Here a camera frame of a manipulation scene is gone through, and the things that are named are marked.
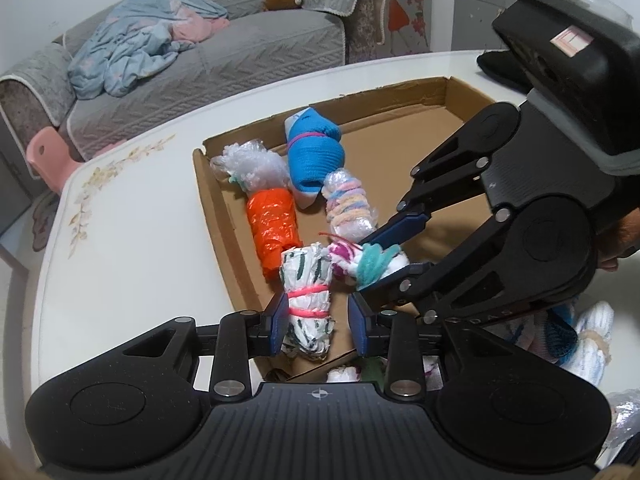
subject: cardboard box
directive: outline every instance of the cardboard box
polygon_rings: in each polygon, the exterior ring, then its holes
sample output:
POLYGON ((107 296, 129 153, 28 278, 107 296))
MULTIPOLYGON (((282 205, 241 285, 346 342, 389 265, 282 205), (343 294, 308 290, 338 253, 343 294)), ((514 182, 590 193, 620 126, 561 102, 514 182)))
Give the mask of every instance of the cardboard box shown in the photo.
MULTIPOLYGON (((345 166, 367 191, 369 203, 380 213, 382 225, 411 186, 411 168, 431 153, 492 100, 456 79, 429 78, 377 88, 359 94, 310 104, 340 125, 345 166)), ((206 152, 193 152, 202 209, 226 288, 236 310, 263 310, 280 283, 267 283, 255 254, 246 219, 246 197, 238 186, 215 179, 209 160, 233 142, 260 138, 264 145, 286 154, 284 120, 300 108, 242 126, 204 141, 206 152)), ((328 225, 320 197, 311 208, 298 211, 300 237, 305 245, 328 243, 328 225)), ((490 215, 484 196, 456 204, 433 215, 425 231, 404 245, 411 261, 440 260, 490 215)), ((280 371, 294 382, 324 381, 326 372, 354 357, 347 322, 346 298, 350 290, 334 280, 331 315, 335 329, 327 359, 290 360, 283 354, 256 359, 263 375, 280 371)))

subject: pink plastic chair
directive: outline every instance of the pink plastic chair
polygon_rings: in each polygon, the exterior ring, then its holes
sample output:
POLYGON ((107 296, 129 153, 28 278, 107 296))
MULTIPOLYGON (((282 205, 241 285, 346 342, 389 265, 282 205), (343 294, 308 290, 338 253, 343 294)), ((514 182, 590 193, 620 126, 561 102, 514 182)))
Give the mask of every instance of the pink plastic chair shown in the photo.
MULTIPOLYGON (((124 140, 104 147, 95 155, 108 152, 124 140)), ((42 177, 49 189, 61 194, 66 180, 80 166, 69 155, 69 147, 60 134, 52 126, 41 129, 27 146, 27 161, 42 177)))

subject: light blue blanket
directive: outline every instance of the light blue blanket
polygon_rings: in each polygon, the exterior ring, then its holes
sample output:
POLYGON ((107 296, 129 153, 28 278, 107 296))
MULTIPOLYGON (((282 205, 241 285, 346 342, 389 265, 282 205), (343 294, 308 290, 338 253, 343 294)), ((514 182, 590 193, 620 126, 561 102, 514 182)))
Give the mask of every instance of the light blue blanket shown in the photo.
POLYGON ((184 20, 187 7, 203 18, 226 18, 211 0, 124 0, 80 48, 68 68, 78 99, 107 93, 122 97, 138 80, 164 70, 191 41, 174 41, 172 23, 184 20))

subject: white sticker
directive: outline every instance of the white sticker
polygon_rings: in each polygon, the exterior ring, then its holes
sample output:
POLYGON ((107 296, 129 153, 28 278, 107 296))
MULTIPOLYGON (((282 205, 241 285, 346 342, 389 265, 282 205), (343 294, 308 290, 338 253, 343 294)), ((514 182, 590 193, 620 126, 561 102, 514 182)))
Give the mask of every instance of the white sticker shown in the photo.
POLYGON ((551 43, 567 54, 567 56, 573 57, 578 54, 578 52, 587 48, 591 44, 591 41, 593 41, 591 36, 572 25, 553 38, 551 43))

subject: red package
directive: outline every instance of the red package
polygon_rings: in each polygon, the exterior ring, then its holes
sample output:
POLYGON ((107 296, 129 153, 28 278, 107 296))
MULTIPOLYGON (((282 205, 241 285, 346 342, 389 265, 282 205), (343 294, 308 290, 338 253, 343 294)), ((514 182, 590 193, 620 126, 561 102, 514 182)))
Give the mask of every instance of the red package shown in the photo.
POLYGON ((278 277, 283 251, 302 247, 293 195, 277 187, 256 192, 246 204, 255 251, 267 280, 278 277))

